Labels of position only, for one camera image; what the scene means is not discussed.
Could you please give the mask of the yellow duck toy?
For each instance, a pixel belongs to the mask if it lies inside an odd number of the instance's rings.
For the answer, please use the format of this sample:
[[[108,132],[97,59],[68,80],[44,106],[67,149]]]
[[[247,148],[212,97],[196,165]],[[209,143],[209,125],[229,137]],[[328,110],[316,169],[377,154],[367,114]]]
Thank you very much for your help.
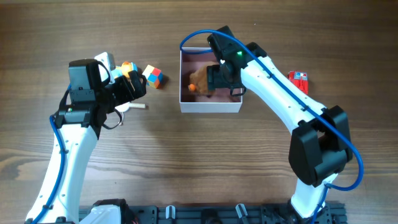
[[[129,72],[131,71],[138,71],[137,65],[133,62],[123,62],[121,66],[116,66],[115,69],[111,70],[111,75],[113,78],[125,76],[130,80]]]

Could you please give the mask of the brown plush toy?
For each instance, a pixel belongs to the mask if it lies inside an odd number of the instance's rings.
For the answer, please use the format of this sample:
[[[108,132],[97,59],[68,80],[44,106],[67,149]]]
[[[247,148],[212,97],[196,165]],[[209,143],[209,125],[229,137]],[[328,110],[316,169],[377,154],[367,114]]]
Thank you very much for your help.
[[[208,89],[208,80],[207,80],[207,67],[217,65],[216,62],[206,62],[203,66],[201,66],[198,70],[191,73],[190,84],[188,89],[192,93],[198,93],[199,95],[206,95],[210,97],[215,93],[214,90]]]

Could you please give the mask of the white cardboard box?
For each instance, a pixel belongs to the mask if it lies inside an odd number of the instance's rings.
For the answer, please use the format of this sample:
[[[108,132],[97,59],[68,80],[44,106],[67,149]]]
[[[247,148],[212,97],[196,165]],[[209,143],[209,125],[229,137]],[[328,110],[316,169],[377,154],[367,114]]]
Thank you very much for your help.
[[[180,52],[179,103],[182,113],[238,113],[243,103],[243,96],[233,97],[229,89],[217,89],[214,95],[207,97],[190,92],[190,74],[202,68],[208,62],[217,59],[209,47],[184,47]]]

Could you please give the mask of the red toy truck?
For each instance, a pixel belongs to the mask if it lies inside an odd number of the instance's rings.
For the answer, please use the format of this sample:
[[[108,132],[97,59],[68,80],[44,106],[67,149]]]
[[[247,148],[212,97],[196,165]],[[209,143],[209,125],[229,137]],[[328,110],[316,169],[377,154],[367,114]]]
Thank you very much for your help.
[[[307,72],[290,71],[288,79],[306,95],[308,94],[308,75]]]

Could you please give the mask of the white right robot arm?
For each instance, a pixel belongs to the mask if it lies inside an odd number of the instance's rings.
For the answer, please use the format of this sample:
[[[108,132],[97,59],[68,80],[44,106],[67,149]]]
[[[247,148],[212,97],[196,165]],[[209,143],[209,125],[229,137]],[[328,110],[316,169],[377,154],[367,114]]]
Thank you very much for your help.
[[[355,154],[346,113],[309,98],[265,50],[254,42],[243,44],[228,26],[211,31],[207,41],[219,63],[207,69],[208,89],[251,90],[289,130],[289,164],[298,178],[290,204],[302,220],[314,218]]]

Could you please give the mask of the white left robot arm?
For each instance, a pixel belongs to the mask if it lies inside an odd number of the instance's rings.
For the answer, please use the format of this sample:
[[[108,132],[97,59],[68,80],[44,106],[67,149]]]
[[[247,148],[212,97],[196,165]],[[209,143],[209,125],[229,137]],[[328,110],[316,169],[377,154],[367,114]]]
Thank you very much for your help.
[[[121,75],[94,58],[69,63],[70,84],[58,110],[49,118],[53,151],[43,184],[26,223],[78,223],[80,195],[89,158],[117,106],[146,94],[146,77],[122,64]]]

